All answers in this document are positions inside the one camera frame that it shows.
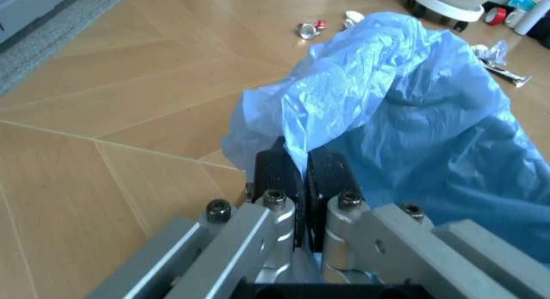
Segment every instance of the gray carpet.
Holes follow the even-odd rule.
[[[0,44],[0,96],[121,0],[65,0]]]

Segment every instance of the blue plastic bag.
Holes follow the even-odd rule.
[[[344,153],[371,207],[412,201],[441,224],[471,218],[550,263],[550,168],[468,44],[372,14],[315,44],[284,80],[245,90],[223,152],[251,176],[277,137]]]

